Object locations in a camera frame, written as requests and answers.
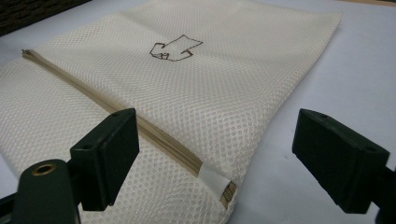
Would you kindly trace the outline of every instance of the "folded cloth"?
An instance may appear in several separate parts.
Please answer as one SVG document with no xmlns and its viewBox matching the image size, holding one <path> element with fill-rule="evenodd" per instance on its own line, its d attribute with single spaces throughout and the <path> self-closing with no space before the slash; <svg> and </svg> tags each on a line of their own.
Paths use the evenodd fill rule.
<svg viewBox="0 0 396 224">
<path fill-rule="evenodd" d="M 97 91 L 101 98 L 134 107 L 142 118 L 173 136 L 208 167 L 239 187 L 266 124 L 318 59 L 340 18 L 340 14 L 316 14 L 252 1 L 148 1 L 60 35 L 35 52 Z M 0 80 L 10 77 L 12 66 L 1 70 Z M 21 73 L 28 73 L 27 67 L 33 64 L 24 62 L 20 66 Z M 48 75 L 44 69 L 36 71 L 30 76 Z M 51 82 L 54 80 L 42 85 L 23 80 L 23 85 L 35 86 L 35 93 L 51 86 Z M 12 82 L 0 81 L 0 88 L 8 83 Z M 57 94 L 64 97 L 64 93 L 50 89 L 45 96 L 15 90 L 2 92 L 14 96 L 17 102 L 11 110 L 2 110 L 13 113 L 33 97 L 32 102 L 40 103 L 29 106 L 48 107 L 50 99 L 58 99 Z M 83 107 L 75 103 L 83 101 L 89 103 Z M 85 114 L 104 113 L 82 94 L 56 102 L 76 106 Z M 51 112 L 33 111 L 42 113 L 40 118 Z M 67 115 L 63 111 L 60 117 L 68 118 Z M 101 116 L 88 116 L 92 120 L 85 121 L 81 115 L 78 125 L 98 123 Z M 63 138 L 76 129 L 68 120 L 49 119 L 53 127 L 65 126 L 52 133 L 56 135 L 53 137 Z M 32 139 L 21 131 L 25 127 L 19 120 L 12 122 L 14 126 L 0 131 L 0 141 L 8 141 L 0 143 L 0 148 L 19 171 L 37 159 L 29 155 L 36 148 L 64 150 L 42 141 L 47 135 L 45 130 Z M 35 123 L 29 129 L 39 126 Z M 17 136 L 18 147 L 9 143 Z M 141 154 L 115 206 L 101 214 L 82 213 L 84 222 L 226 222 L 235 197 L 224 209 L 183 167 L 148 142 L 142 140 L 141 144 Z"/>
</svg>

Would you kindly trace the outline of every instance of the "embroidered shirt logo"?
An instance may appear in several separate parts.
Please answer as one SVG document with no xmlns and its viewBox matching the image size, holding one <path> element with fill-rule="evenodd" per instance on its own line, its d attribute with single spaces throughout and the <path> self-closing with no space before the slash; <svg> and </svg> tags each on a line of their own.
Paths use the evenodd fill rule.
<svg viewBox="0 0 396 224">
<path fill-rule="evenodd" d="M 182 35 L 168 44 L 156 43 L 149 54 L 157 59 L 177 62 L 190 58 L 193 55 L 190 49 L 202 45 L 203 43 L 202 41 Z"/>
</svg>

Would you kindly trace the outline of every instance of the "white table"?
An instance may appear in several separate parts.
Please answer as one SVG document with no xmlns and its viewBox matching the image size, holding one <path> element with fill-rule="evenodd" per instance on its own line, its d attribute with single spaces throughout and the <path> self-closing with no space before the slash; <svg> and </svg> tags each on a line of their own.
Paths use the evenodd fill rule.
<svg viewBox="0 0 396 224">
<path fill-rule="evenodd" d="M 316 12 L 343 12 L 321 58 L 270 122 L 249 166 L 229 223 L 374 223 L 367 215 L 346 215 L 291 153 L 300 108 L 332 116 L 391 152 L 396 166 L 396 7 L 334 0 L 262 0 Z M 93 0 L 0 37 L 0 65 L 21 57 L 56 35 L 143 0 Z M 0 157 L 0 198 L 13 193 L 17 177 Z"/>
</svg>

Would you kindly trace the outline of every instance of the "zipper tape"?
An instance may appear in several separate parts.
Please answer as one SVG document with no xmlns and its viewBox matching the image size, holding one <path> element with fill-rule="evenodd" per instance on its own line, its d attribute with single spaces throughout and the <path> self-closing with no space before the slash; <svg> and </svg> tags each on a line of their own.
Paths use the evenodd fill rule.
<svg viewBox="0 0 396 224">
<path fill-rule="evenodd" d="M 79 81 L 77 78 L 51 63 L 32 49 L 24 49 L 22 51 L 22 56 L 48 69 L 52 74 L 76 88 L 110 114 L 127 108 L 125 105 L 107 99 L 102 93 Z M 137 129 L 140 136 L 183 166 L 193 176 L 198 177 L 216 200 L 220 200 L 224 207 L 226 209 L 228 208 L 228 203 L 233 199 L 236 193 L 236 185 L 230 179 L 208 167 L 188 148 L 183 146 L 168 133 L 139 115 L 136 115 L 136 118 Z"/>
</svg>

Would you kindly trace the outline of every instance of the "mesh laundry bag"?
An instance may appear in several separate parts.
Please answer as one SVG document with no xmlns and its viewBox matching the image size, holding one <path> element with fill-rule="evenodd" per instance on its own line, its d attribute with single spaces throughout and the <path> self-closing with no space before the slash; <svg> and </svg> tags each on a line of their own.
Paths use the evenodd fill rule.
<svg viewBox="0 0 396 224">
<path fill-rule="evenodd" d="M 340 17 L 251 1 L 149 1 L 58 36 L 35 52 L 104 101 L 134 107 L 138 115 L 239 187 L 266 124 L 324 50 Z M 15 71 L 45 76 L 45 85 L 11 76 Z M 8 125 L 0 131 L 0 149 L 18 171 L 45 157 L 30 156 L 35 148 L 58 155 L 105 117 L 104 109 L 50 75 L 27 61 L 10 63 L 0 72 L 4 80 L 0 87 L 10 89 L 2 88 L 1 94 L 15 102 L 1 109 L 0 122 Z M 33 94 L 15 91 L 16 82 L 35 86 Z M 2 96 L 2 105 L 6 97 Z M 53 112 L 40 110 L 51 107 L 51 101 L 69 109 L 62 110 L 59 118 L 48 118 L 53 126 L 40 129 L 35 138 L 30 137 L 32 131 L 21 131 L 27 129 L 21 127 L 22 119 L 5 121 L 26 102 L 36 102 L 29 104 L 35 113 L 20 116 L 32 119 L 41 113 L 34 118 L 40 120 Z M 41 126 L 38 121 L 29 129 Z M 46 132 L 68 139 L 52 147 L 44 141 Z M 17 145 L 15 137 L 20 139 Z M 115 206 L 100 214 L 82 213 L 84 222 L 224 223 L 228 219 L 235 197 L 224 208 L 199 179 L 151 143 L 143 139 L 140 143 L 141 153 Z"/>
</svg>

